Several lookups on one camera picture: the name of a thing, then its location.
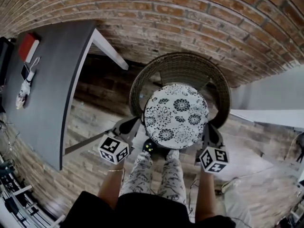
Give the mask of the red book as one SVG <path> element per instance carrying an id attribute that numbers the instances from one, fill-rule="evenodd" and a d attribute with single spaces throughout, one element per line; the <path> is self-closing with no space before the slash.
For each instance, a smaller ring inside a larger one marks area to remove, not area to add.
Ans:
<path id="1" fill-rule="evenodd" d="M 33 33 L 27 33 L 19 46 L 18 54 L 25 63 L 30 63 L 39 46 L 40 40 Z"/>

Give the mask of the person's white patterned trousers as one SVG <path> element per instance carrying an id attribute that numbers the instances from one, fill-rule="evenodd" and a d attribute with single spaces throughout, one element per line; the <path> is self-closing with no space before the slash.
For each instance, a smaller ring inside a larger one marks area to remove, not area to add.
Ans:
<path id="1" fill-rule="evenodd" d="M 165 160 L 157 195 L 186 205 L 186 188 L 180 162 L 180 152 L 178 150 L 173 151 L 172 159 Z M 129 193 L 151 194 L 152 164 L 153 161 L 150 154 L 146 152 L 140 153 L 119 195 L 122 196 Z"/>

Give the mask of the person's right forearm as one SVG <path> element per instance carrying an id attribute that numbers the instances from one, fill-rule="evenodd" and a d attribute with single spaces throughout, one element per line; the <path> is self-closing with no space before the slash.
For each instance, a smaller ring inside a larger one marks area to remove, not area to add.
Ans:
<path id="1" fill-rule="evenodd" d="M 195 209 L 195 223 L 215 217 L 217 215 L 216 205 L 214 176 L 201 169 Z"/>

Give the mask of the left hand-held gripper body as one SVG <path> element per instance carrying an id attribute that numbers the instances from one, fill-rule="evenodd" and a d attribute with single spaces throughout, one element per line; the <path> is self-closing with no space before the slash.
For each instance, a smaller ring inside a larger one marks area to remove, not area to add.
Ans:
<path id="1" fill-rule="evenodd" d="M 105 132 L 98 150 L 100 156 L 113 164 L 119 164 L 130 154 L 135 132 L 135 118 L 118 121 L 114 127 Z"/>

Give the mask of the brown wicker chair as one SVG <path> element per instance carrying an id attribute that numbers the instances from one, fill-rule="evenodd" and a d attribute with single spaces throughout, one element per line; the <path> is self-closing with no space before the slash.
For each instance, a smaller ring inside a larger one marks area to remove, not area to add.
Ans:
<path id="1" fill-rule="evenodd" d="M 200 91 L 211 81 L 218 92 L 218 113 L 211 120 L 217 129 L 228 119 L 231 94 L 228 82 L 219 67 L 207 58 L 187 52 L 168 53 L 150 61 L 137 75 L 129 93 L 129 108 L 132 116 L 141 117 L 140 93 L 151 76 L 159 72 L 161 84 L 185 83 Z"/>

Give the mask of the white folded umbrella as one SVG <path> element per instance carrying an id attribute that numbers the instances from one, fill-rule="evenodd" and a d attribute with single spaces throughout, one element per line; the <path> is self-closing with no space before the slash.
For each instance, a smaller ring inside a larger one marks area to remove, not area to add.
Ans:
<path id="1" fill-rule="evenodd" d="M 26 71 L 28 71 L 28 74 L 25 76 L 24 81 L 21 85 L 20 91 L 16 98 L 16 108 L 17 109 L 23 108 L 24 103 L 30 94 L 32 80 L 36 73 L 34 71 L 34 67 L 38 65 L 39 61 L 40 61 L 40 57 L 37 57 L 35 59 L 34 63 L 30 66 L 29 70 L 27 70 L 26 65 L 24 65 L 24 68 Z"/>

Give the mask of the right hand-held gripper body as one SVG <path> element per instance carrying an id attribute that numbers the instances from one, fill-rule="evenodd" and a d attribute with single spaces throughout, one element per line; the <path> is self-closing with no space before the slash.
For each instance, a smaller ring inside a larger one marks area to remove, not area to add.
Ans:
<path id="1" fill-rule="evenodd" d="M 222 138 L 219 138 L 217 143 L 214 143 L 206 135 L 202 140 L 202 148 L 196 153 L 195 163 L 201 164 L 203 170 L 207 173 L 220 173 L 229 164 L 229 154 L 223 143 Z"/>

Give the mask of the dark grey table white legs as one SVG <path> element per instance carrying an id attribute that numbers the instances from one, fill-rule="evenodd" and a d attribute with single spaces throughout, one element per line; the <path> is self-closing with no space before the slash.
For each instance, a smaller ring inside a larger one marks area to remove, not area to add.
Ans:
<path id="1" fill-rule="evenodd" d="M 41 42 L 39 59 L 26 106 L 16 108 L 23 78 L 18 49 L 14 48 L 2 105 L 7 119 L 48 165 L 59 171 L 65 154 L 67 122 L 79 75 L 91 45 L 96 45 L 122 69 L 128 64 L 96 28 L 93 20 L 51 24 L 34 29 Z"/>

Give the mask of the smartphone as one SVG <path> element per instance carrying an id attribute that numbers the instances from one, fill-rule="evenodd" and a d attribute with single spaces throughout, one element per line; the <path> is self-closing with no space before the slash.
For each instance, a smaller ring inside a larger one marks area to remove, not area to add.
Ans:
<path id="1" fill-rule="evenodd" d="M 22 68 L 22 71 L 21 71 L 22 78 L 23 78 L 24 80 L 26 80 L 26 79 L 28 78 L 28 76 L 29 76 L 29 73 L 30 73 L 30 71 L 29 71 L 27 65 L 24 64 L 24 65 L 23 65 L 23 68 Z"/>

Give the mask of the person's black shirt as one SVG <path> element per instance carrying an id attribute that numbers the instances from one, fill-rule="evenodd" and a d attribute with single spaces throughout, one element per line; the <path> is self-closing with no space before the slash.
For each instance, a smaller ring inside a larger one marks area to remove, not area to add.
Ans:
<path id="1" fill-rule="evenodd" d="M 235 228 L 231 218 L 214 216 L 192 223 L 185 205 L 152 194 L 119 197 L 115 209 L 83 191 L 60 228 Z"/>

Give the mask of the person's left forearm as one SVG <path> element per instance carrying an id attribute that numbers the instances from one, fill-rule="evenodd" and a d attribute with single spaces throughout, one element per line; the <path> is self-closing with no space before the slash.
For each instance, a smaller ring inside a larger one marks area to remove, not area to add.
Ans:
<path id="1" fill-rule="evenodd" d="M 112 209 L 116 207 L 118 202 L 124 172 L 124 167 L 118 165 L 112 167 L 108 171 L 97 194 L 97 196 L 106 202 Z"/>

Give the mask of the white floral round cushion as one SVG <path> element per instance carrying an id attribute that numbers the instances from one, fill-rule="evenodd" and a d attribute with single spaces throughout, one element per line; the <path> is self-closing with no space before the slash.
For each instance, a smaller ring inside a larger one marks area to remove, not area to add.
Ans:
<path id="1" fill-rule="evenodd" d="M 176 150 L 200 141 L 208 120 L 204 97 L 186 84 L 170 84 L 155 91 L 143 112 L 146 133 L 153 142 Z"/>

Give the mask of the person's left black shoe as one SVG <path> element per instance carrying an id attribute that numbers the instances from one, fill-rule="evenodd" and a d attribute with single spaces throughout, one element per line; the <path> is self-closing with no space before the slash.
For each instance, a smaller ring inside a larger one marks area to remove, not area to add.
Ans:
<path id="1" fill-rule="evenodd" d="M 152 139 L 147 139 L 142 147 L 142 151 L 152 155 L 157 149 L 157 144 Z"/>

